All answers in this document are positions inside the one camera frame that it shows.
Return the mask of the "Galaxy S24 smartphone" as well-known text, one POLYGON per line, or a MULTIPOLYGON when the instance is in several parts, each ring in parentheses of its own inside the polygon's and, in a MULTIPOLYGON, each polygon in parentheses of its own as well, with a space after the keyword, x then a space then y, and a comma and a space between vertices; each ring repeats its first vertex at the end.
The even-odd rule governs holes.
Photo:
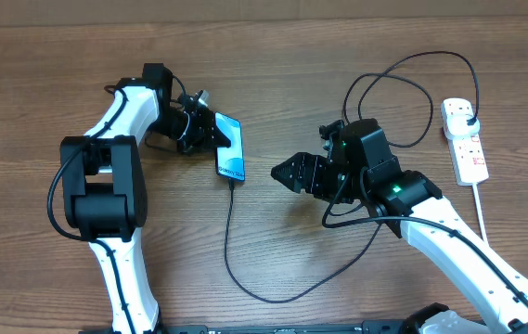
POLYGON ((216 172, 220 176, 245 181, 245 166, 241 124, 222 113, 215 114, 215 123, 222 134, 230 141, 229 147, 216 149, 216 172))

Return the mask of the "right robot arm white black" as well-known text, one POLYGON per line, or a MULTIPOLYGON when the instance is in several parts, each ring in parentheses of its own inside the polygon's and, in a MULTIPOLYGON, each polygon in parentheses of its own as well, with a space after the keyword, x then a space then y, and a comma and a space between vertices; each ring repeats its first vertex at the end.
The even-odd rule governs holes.
POLYGON ((272 177, 330 206, 359 201, 365 223, 385 223, 428 257, 467 298, 492 333, 528 333, 528 279, 462 220, 442 190, 402 170, 378 122, 343 121, 319 129, 327 156, 298 152, 272 177))

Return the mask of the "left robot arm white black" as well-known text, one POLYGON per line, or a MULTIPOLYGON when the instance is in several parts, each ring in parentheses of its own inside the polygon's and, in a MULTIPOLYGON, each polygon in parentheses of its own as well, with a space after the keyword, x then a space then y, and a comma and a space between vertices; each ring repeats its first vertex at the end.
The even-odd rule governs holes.
POLYGON ((140 76, 106 86, 113 101, 93 128, 60 144, 47 215, 63 237, 87 243, 95 254, 111 304, 109 333, 165 330, 142 251, 148 192, 139 146, 145 135, 171 138, 181 154, 212 151, 219 175, 244 178, 239 121, 211 110, 204 90, 174 97, 177 80, 163 64, 145 64, 140 76))

